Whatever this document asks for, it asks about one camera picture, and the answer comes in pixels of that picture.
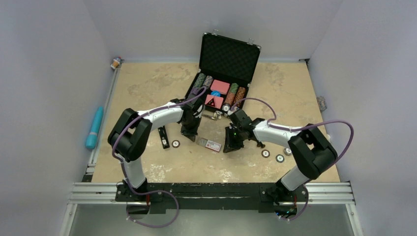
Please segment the purple cable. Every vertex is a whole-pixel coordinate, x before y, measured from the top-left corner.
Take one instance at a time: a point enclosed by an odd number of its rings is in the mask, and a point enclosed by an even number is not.
[[[340,155],[336,158],[336,160],[333,162],[333,164],[331,164],[327,169],[325,169],[325,171],[326,170],[328,170],[330,167],[332,167],[334,164],[336,164],[341,158],[342,158],[342,156],[343,155],[345,155],[345,153],[346,153],[346,151],[349,149],[349,147],[350,147],[350,145],[351,145],[351,143],[352,143],[352,140],[353,140],[353,135],[354,135],[354,130],[353,130],[353,126],[349,123],[349,122],[347,122],[347,121],[344,121],[344,120],[342,120],[342,119],[334,119],[334,120],[329,120],[329,121],[324,121],[324,122],[320,122],[320,123],[317,123],[317,124],[312,124],[312,125],[309,125],[309,126],[305,126],[305,127],[300,127],[300,128],[295,128],[295,129],[289,129],[289,128],[285,128],[285,127],[281,127],[281,126],[276,126],[276,125],[273,125],[273,124],[270,124],[269,122],[271,122],[272,120],[276,120],[276,113],[275,113],[275,111],[274,111],[274,109],[271,107],[271,105],[270,104],[268,104],[267,102],[265,102],[265,101],[262,101],[262,100],[260,100],[260,99],[258,99],[258,98],[253,98],[253,97],[247,97],[247,98],[243,98],[243,99],[241,99],[241,100],[239,100],[239,101],[237,101],[232,107],[231,107],[231,111],[233,110],[232,108],[234,108],[235,106],[236,106],[236,104],[238,104],[239,102],[241,102],[241,101],[243,101],[243,100],[255,100],[255,101],[259,101],[259,102],[262,102],[262,103],[264,103],[265,105],[267,105],[270,109],[271,109],[271,111],[272,111],[272,113],[274,114],[274,118],[270,118],[270,119],[268,119],[267,120],[267,124],[268,124],[268,126],[269,127],[271,127],[271,128],[274,128],[274,129],[280,129],[280,130],[285,130],[285,131],[290,131],[290,132],[292,132],[292,131],[294,131],[294,132],[298,132],[298,131],[303,131],[303,130],[306,130],[306,129],[310,129],[310,128],[314,128],[314,127],[318,127],[318,126],[321,126],[321,125],[325,125],[325,124],[332,124],[332,123],[343,123],[343,124],[345,124],[345,125],[347,125],[348,127],[349,127],[349,129],[350,129],[350,131],[351,131],[351,134],[350,134],[350,137],[349,137],[349,140],[348,140],[348,143],[346,144],[346,146],[345,146],[345,148],[342,150],[342,152],[340,153]],[[305,186],[305,185],[303,185],[304,186],[304,188],[305,188],[305,190],[306,190],[306,194],[307,194],[307,201],[305,201],[305,204],[304,204],[304,206],[303,206],[303,208],[301,209],[301,211],[299,212],[299,214],[297,214],[297,215],[295,215],[293,218],[291,218],[291,219],[289,219],[290,221],[291,220],[295,220],[295,219],[297,219],[303,212],[304,212],[304,210],[306,209],[306,207],[307,207],[307,203],[308,203],[308,190],[307,190],[307,187]]]
[[[127,219],[129,219],[129,220],[131,220],[132,222],[134,222],[134,223],[136,223],[136,224],[139,224],[139,225],[143,225],[143,226],[146,226],[146,227],[150,227],[150,228],[162,228],[162,227],[165,227],[165,226],[168,226],[168,225],[170,225],[172,222],[174,222],[175,220],[176,220],[176,218],[178,217],[178,214],[179,214],[179,204],[178,204],[178,200],[175,198],[175,196],[172,194],[172,193],[170,193],[170,192],[167,192],[167,191],[164,191],[164,190],[154,190],[154,191],[150,191],[150,192],[146,192],[146,193],[138,193],[138,192],[136,192],[135,191],[135,189],[133,188],[133,186],[132,186],[132,184],[130,183],[130,181],[129,181],[129,179],[127,178],[127,174],[126,174],[126,170],[125,170],[125,168],[124,168],[124,165],[123,165],[123,159],[122,158],[120,158],[120,157],[118,157],[118,156],[116,156],[116,147],[118,146],[118,144],[119,144],[119,142],[120,142],[120,139],[123,137],[123,135],[127,132],[127,130],[135,123],[135,122],[137,122],[138,120],[140,120],[142,117],[144,117],[144,116],[147,116],[147,115],[149,115],[149,114],[152,114],[152,113],[154,113],[154,112],[157,112],[157,111],[161,111],[161,110],[164,110],[164,109],[169,109],[169,108],[172,108],[172,107],[177,107],[177,106],[181,106],[181,105],[184,105],[184,104],[186,104],[186,103],[189,103],[189,102],[192,102],[192,101],[194,101],[195,99],[197,99],[197,98],[199,98],[199,97],[201,97],[205,92],[206,92],[206,90],[207,90],[207,88],[206,87],[201,87],[200,89],[198,89],[197,91],[194,91],[193,93],[194,94],[197,94],[201,89],[203,89],[203,91],[201,92],[201,93],[199,93],[197,96],[195,96],[195,97],[193,97],[193,98],[191,98],[191,99],[189,99],[189,100],[186,100],[186,101],[183,101],[183,102],[180,102],[180,103],[178,103],[178,104],[175,104],[174,106],[165,106],[165,107],[157,107],[157,108],[155,108],[155,109],[153,109],[153,110],[151,110],[150,112],[148,112],[148,113],[145,113],[145,114],[142,114],[142,115],[140,115],[140,116],[138,116],[138,117],[136,117],[135,119],[133,119],[123,130],[122,130],[122,132],[119,134],[119,136],[118,136],[118,138],[116,139],[116,141],[115,141],[115,144],[113,145],[113,148],[112,148],[112,156],[114,157],[114,158],[116,158],[117,160],[119,160],[120,161],[120,165],[121,165],[121,170],[122,170],[122,172],[123,172],[123,175],[124,175],[124,178],[125,178],[125,180],[126,180],[126,183],[127,183],[127,185],[129,186],[129,188],[130,188],[130,190],[134,193],[134,194],[136,194],[136,195],[140,195],[140,196],[142,196],[142,195],[148,195],[148,194],[152,194],[152,193],[159,193],[159,192],[161,192],[161,193],[166,193],[166,194],[168,194],[169,196],[171,196],[173,199],[174,199],[174,201],[175,201],[175,204],[177,205],[177,211],[176,211],[176,213],[175,213],[175,216],[173,217],[173,219],[170,221],[170,222],[168,222],[168,223],[165,223],[165,224],[163,224],[163,225],[150,225],[150,224],[146,224],[146,223],[142,223],[142,222],[139,222],[139,221],[137,221],[137,220],[135,220],[135,219],[133,219],[132,217],[130,217],[130,215],[129,215],[129,212],[126,210],[126,213],[127,213]]]

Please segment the purple hose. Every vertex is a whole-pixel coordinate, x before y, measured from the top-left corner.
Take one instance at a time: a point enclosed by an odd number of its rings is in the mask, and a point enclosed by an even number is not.
[[[348,150],[348,148],[350,147],[350,145],[351,145],[351,143],[352,143],[352,140],[353,140],[353,135],[354,135],[354,130],[353,130],[353,126],[349,123],[349,122],[347,122],[347,121],[344,121],[344,120],[341,120],[341,119],[334,119],[334,120],[329,120],[329,121],[324,121],[324,122],[320,122],[320,123],[317,123],[317,124],[312,124],[312,125],[309,125],[309,126],[305,126],[305,127],[301,127],[301,128],[295,128],[295,129],[289,129],[289,128],[285,128],[285,127],[281,127],[281,126],[277,126],[277,125],[273,125],[273,124],[270,124],[269,122],[271,122],[271,121],[273,121],[273,120],[276,120],[276,113],[275,113],[275,111],[274,111],[274,109],[271,107],[271,105],[270,104],[268,104],[267,102],[265,102],[265,101],[262,101],[262,100],[260,100],[260,99],[258,99],[258,98],[253,98],[253,97],[247,97],[247,98],[243,98],[243,99],[241,99],[241,100],[239,100],[239,101],[237,101],[233,106],[232,106],[232,108],[234,108],[235,106],[236,106],[236,104],[238,104],[239,102],[241,102],[241,101],[243,101],[243,100],[255,100],[255,101],[259,101],[259,102],[262,102],[262,103],[264,103],[265,105],[267,105],[270,109],[271,109],[271,111],[272,111],[272,113],[274,114],[274,118],[270,118],[270,119],[268,119],[267,120],[267,124],[268,124],[268,126],[269,127],[271,127],[271,128],[274,128],[274,129],[280,129],[280,130],[285,130],[285,131],[290,131],[290,132],[292,132],[292,131],[294,131],[294,132],[298,132],[298,131],[303,131],[303,130],[307,130],[307,129],[310,129],[310,128],[314,128],[314,127],[317,127],[317,126],[321,126],[321,125],[325,125],[325,124],[332,124],[332,123],[343,123],[343,124],[345,124],[345,125],[347,125],[348,127],[349,127],[349,129],[350,129],[350,131],[351,131],[351,134],[350,134],[350,137],[349,137],[349,140],[348,140],[348,143],[346,144],[346,146],[345,146],[345,148],[342,150],[342,152],[340,153],[340,155],[336,158],[336,160],[333,162],[333,164],[331,164],[327,169],[325,169],[325,171],[326,170],[328,170],[330,167],[332,167],[334,164],[336,164],[341,158],[342,158],[342,156],[343,155],[345,155],[345,153],[346,153],[346,151]],[[293,218],[291,218],[291,219],[289,219],[290,221],[291,220],[295,220],[295,219],[297,219],[303,212],[304,212],[304,210],[306,209],[306,207],[307,207],[307,203],[308,203],[308,190],[307,190],[307,187],[304,185],[304,188],[305,188],[305,190],[306,190],[306,194],[307,194],[307,201],[305,201],[305,205],[303,206],[303,208],[301,209],[301,211],[299,212],[299,214],[297,214],[296,216],[294,216]]]
[[[123,165],[123,159],[122,159],[122,158],[120,158],[120,157],[118,157],[118,156],[116,156],[116,147],[118,146],[118,144],[119,144],[119,142],[120,142],[120,139],[121,139],[121,138],[123,137],[123,135],[127,132],[127,130],[128,130],[128,129],[129,129],[129,128],[130,128],[130,127],[131,127],[131,126],[132,126],[135,122],[137,122],[138,120],[140,120],[142,117],[147,116],[148,114],[152,114],[152,113],[157,112],[157,111],[161,111],[161,110],[168,109],[168,108],[171,108],[171,107],[181,106],[181,105],[184,105],[184,104],[186,104],[186,103],[192,102],[192,101],[194,101],[195,99],[197,99],[197,98],[201,97],[201,96],[202,96],[202,95],[206,92],[207,88],[206,88],[206,87],[201,87],[199,90],[194,91],[194,94],[198,93],[200,90],[203,90],[203,91],[202,91],[201,93],[199,93],[197,96],[195,96],[195,97],[193,97],[193,98],[191,98],[191,99],[189,99],[189,100],[186,100],[186,101],[180,102],[180,103],[175,104],[175,105],[170,106],[170,107],[168,107],[168,106],[165,106],[165,107],[158,107],[158,108],[155,108],[155,109],[151,110],[149,113],[145,113],[145,114],[142,114],[142,115],[140,115],[140,116],[136,117],[134,120],[132,120],[132,121],[131,121],[131,122],[130,122],[130,123],[129,123],[129,124],[128,124],[128,125],[127,125],[124,129],[123,129],[123,130],[122,130],[122,132],[120,133],[120,135],[119,135],[119,136],[118,136],[118,138],[116,139],[115,144],[113,145],[113,148],[112,148],[112,156],[113,156],[114,158],[116,158],[117,160],[119,160],[119,161],[120,161],[121,170],[122,170],[122,172],[123,172],[123,175],[124,175],[124,178],[125,178],[125,180],[126,180],[126,183],[127,183],[127,185],[129,186],[130,190],[131,190],[134,194],[136,194],[136,195],[148,195],[148,194],[152,194],[152,193],[159,193],[159,192],[161,192],[161,193],[166,193],[166,194],[168,194],[169,196],[171,196],[171,197],[174,199],[175,204],[177,205],[177,211],[176,211],[175,216],[173,217],[173,219],[172,219],[170,222],[165,223],[165,224],[163,224],[163,225],[150,225],[150,224],[146,224],[146,223],[142,223],[142,222],[139,222],[139,221],[137,221],[137,220],[134,220],[132,217],[130,217],[129,212],[126,210],[126,213],[127,213],[127,219],[131,220],[132,222],[134,222],[134,223],[136,223],[136,224],[143,225],[143,226],[150,227],[150,228],[162,228],[162,227],[165,227],[165,226],[168,226],[168,225],[172,224],[172,222],[174,222],[174,221],[176,220],[176,218],[178,217],[178,214],[179,214],[179,204],[178,204],[178,200],[175,198],[175,196],[174,196],[172,193],[167,192],[167,191],[164,191],[164,190],[154,190],[154,191],[150,191],[150,192],[146,192],[146,193],[138,193],[138,192],[136,192],[136,191],[135,191],[135,189],[133,188],[132,184],[130,183],[129,179],[127,178],[127,175],[126,175],[126,170],[125,170],[124,165]]]

